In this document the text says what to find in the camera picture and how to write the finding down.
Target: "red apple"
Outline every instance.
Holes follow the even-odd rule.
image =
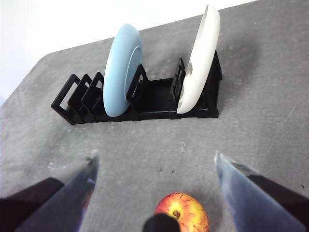
[[[156,207],[154,215],[160,213],[175,218],[181,232],[209,231],[208,217],[203,206],[185,193],[175,192],[163,198]]]

